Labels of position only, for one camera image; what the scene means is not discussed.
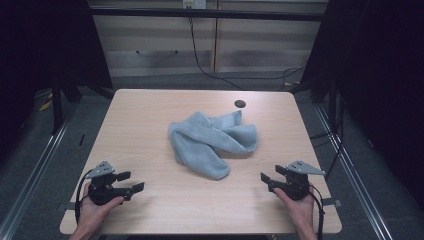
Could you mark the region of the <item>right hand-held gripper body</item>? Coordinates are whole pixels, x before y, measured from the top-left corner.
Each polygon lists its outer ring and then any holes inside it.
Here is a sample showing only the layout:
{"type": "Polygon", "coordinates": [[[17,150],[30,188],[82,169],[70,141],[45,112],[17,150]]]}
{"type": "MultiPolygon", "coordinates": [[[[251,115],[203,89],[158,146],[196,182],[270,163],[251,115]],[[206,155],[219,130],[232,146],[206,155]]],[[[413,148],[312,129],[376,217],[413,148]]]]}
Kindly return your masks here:
{"type": "Polygon", "coordinates": [[[287,196],[294,200],[302,200],[309,194],[309,175],[325,175],[323,170],[311,166],[301,160],[297,160],[285,166],[288,173],[285,177],[285,182],[280,182],[271,179],[271,184],[268,185],[268,190],[273,192],[275,188],[283,190],[287,196]]]}

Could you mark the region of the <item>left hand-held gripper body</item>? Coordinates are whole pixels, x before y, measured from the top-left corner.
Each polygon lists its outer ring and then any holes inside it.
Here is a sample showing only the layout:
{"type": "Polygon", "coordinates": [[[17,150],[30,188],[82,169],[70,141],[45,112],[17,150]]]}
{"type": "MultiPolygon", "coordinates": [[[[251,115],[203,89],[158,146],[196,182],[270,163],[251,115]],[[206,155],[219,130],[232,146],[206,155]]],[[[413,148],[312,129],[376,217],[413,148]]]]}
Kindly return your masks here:
{"type": "Polygon", "coordinates": [[[88,196],[96,205],[104,205],[115,197],[121,196],[125,201],[132,197],[130,188],[114,188],[116,180],[115,168],[107,161],[102,161],[90,170],[85,179],[90,181],[88,196]]]}

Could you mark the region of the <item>light blue towel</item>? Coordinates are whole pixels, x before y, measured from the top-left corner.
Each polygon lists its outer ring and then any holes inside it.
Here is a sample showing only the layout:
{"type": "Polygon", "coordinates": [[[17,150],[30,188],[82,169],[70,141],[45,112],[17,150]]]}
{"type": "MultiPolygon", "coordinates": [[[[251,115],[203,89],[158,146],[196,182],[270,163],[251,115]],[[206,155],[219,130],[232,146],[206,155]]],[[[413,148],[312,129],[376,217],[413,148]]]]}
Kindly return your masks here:
{"type": "Polygon", "coordinates": [[[242,125],[241,121],[241,111],[219,117],[196,112],[182,122],[170,123],[168,134],[175,160],[209,179],[225,178],[230,167],[219,152],[245,155],[257,147],[256,126],[242,125]]]}

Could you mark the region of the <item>person's left hand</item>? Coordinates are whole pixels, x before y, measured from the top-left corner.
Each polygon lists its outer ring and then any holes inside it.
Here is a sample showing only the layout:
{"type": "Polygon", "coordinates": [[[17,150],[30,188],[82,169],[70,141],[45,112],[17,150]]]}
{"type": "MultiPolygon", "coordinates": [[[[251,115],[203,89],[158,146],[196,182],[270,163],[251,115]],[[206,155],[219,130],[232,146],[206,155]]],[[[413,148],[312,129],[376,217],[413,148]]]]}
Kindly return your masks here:
{"type": "Polygon", "coordinates": [[[96,205],[88,196],[88,184],[84,186],[84,195],[85,197],[81,201],[80,217],[75,231],[90,232],[94,236],[101,228],[109,213],[121,205],[124,202],[124,198],[118,196],[107,204],[96,205]]]}

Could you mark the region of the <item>person's right hand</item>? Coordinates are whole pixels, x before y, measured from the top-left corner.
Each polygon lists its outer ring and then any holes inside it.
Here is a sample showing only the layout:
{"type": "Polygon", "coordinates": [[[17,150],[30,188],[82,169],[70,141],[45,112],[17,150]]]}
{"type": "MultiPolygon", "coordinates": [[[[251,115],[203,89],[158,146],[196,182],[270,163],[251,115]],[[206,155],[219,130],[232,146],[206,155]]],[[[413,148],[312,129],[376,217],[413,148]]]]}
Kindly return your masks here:
{"type": "Polygon", "coordinates": [[[310,195],[304,197],[302,200],[294,201],[279,188],[275,188],[274,193],[288,209],[289,216],[291,217],[298,235],[300,231],[315,232],[313,225],[314,200],[310,195]]]}

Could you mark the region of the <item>black metal stand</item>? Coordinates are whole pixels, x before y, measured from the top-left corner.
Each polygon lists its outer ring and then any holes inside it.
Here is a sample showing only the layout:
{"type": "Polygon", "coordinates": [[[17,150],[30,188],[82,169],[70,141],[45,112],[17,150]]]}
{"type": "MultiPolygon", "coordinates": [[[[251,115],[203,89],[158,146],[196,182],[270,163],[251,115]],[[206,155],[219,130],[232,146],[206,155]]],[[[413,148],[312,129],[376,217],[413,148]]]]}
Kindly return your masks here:
{"type": "Polygon", "coordinates": [[[63,124],[62,95],[57,76],[54,76],[52,79],[52,103],[54,116],[52,134],[55,135],[63,124]]]}
{"type": "Polygon", "coordinates": [[[337,83],[334,77],[331,77],[331,85],[329,90],[329,124],[330,129],[334,132],[337,129],[336,109],[337,109],[337,83]]]}

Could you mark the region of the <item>yellow floor tape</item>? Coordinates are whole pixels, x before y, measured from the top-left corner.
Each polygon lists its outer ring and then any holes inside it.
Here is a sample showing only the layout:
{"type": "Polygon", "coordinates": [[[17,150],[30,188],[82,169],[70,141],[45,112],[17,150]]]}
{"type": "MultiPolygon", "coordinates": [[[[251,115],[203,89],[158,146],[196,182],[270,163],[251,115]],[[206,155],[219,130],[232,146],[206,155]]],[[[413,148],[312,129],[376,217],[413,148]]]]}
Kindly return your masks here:
{"type": "Polygon", "coordinates": [[[44,101],[44,103],[39,107],[40,111],[45,111],[46,109],[49,108],[49,106],[52,104],[53,102],[53,94],[50,94],[44,101]]]}

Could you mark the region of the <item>black curtain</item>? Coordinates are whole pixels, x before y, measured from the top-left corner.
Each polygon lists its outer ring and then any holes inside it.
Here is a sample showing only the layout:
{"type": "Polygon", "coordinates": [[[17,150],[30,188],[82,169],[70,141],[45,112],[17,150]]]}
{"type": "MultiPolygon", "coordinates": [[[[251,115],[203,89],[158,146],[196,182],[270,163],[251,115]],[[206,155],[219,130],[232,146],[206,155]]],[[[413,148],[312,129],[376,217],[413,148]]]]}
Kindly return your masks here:
{"type": "Polygon", "coordinates": [[[301,84],[335,86],[424,210],[424,0],[328,0],[301,84]]]}

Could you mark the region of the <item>black horizontal bar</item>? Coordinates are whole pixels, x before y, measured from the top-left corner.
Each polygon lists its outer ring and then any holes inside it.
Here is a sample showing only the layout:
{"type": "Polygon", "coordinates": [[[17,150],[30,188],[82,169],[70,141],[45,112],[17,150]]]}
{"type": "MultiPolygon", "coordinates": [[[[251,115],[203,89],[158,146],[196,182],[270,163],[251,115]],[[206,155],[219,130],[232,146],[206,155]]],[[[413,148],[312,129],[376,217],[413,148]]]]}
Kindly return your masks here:
{"type": "Polygon", "coordinates": [[[215,18],[215,19],[257,19],[257,20],[284,20],[321,22],[324,14],[232,11],[232,10],[187,10],[187,9],[127,9],[127,8],[90,8],[92,15],[104,16],[147,16],[147,17],[187,17],[187,18],[215,18]]]}

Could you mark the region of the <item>metal floor rail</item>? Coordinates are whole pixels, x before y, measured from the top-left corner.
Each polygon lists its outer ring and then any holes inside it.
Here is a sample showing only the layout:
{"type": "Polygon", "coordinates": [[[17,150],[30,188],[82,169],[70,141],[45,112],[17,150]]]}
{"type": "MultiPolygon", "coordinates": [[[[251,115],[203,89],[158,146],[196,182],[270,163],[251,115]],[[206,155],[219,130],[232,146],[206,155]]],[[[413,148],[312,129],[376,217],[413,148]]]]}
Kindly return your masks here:
{"type": "Polygon", "coordinates": [[[51,162],[63,136],[67,131],[69,118],[66,118],[54,133],[50,136],[46,147],[38,158],[37,164],[32,170],[29,178],[26,180],[23,189],[19,192],[10,210],[7,212],[3,222],[0,224],[0,240],[12,240],[12,237],[27,210],[31,199],[38,187],[42,176],[51,162]]]}
{"type": "Polygon", "coordinates": [[[350,155],[348,154],[345,147],[342,145],[342,140],[337,133],[332,132],[329,124],[329,116],[326,113],[323,106],[318,105],[315,107],[321,125],[326,131],[326,134],[334,148],[336,155],[338,156],[339,162],[344,169],[352,188],[358,197],[358,200],[379,240],[394,240],[392,234],[372,200],[367,188],[365,187],[355,165],[353,164],[350,155]]]}

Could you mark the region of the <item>white wall socket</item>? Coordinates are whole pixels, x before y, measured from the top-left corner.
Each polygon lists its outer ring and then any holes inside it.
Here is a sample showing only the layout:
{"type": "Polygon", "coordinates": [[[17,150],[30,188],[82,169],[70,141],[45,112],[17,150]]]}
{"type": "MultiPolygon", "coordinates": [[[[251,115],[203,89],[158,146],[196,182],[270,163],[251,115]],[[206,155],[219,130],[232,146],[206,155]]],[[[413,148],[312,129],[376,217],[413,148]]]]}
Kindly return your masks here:
{"type": "Polygon", "coordinates": [[[205,10],[207,8],[206,0],[182,0],[184,9],[198,9],[205,10]]]}

